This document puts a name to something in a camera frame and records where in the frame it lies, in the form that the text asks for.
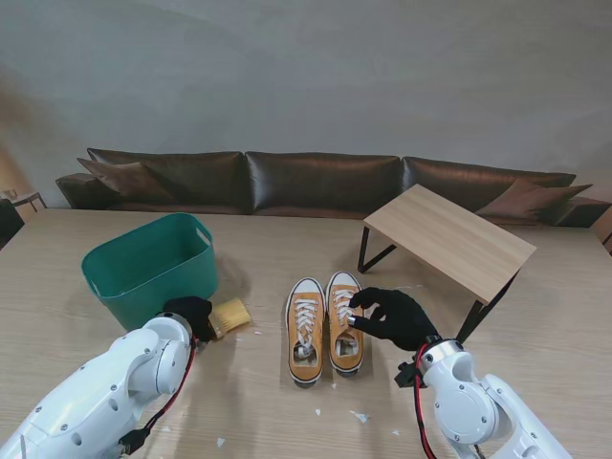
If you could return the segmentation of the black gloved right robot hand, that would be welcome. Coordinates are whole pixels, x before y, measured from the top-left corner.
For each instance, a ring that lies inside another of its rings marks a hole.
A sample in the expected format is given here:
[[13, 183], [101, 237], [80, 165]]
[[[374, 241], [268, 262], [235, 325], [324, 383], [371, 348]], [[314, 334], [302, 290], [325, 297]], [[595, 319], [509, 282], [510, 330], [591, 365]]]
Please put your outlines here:
[[354, 294], [349, 307], [367, 310], [370, 316], [354, 315], [351, 326], [365, 334], [387, 339], [405, 351], [416, 352], [427, 339], [439, 338], [438, 330], [419, 303], [399, 290], [368, 287]]

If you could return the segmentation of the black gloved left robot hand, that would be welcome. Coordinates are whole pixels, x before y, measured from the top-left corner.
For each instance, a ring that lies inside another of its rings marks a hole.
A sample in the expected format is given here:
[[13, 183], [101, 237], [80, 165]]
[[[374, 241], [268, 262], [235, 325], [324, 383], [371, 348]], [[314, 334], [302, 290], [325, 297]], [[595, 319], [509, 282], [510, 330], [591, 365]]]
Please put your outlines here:
[[199, 296], [184, 296], [168, 300], [163, 307], [164, 313], [173, 313], [183, 317], [189, 324], [197, 341], [208, 343], [216, 338], [209, 322], [212, 304]]

